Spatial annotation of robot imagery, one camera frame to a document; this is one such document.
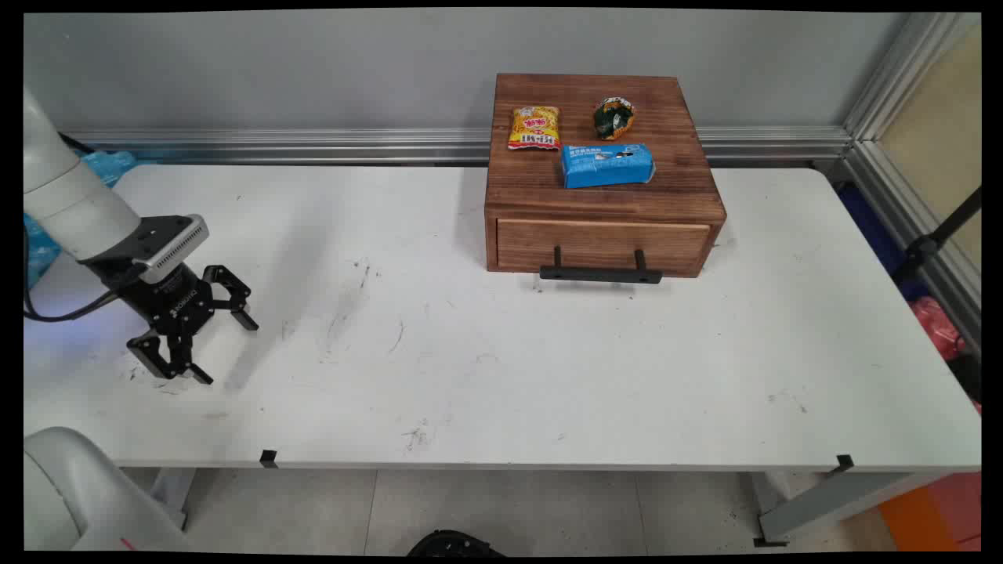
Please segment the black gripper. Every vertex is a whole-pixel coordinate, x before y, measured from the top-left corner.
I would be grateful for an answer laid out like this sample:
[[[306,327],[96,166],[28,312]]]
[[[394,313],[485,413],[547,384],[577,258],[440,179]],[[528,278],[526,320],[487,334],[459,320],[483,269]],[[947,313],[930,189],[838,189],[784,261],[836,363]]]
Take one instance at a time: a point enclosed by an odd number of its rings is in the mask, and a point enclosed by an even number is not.
[[[110,264],[110,288],[148,324],[147,331],[129,340],[128,350],[155,378],[193,378],[211,385],[212,376],[194,361],[194,335],[216,310],[230,312],[245,330],[258,331],[260,325],[248,314],[250,287],[222,265],[205,268],[203,280],[180,265],[155,283],[141,280],[137,270],[139,264],[133,262]],[[215,298],[215,285],[225,289],[228,298]]]

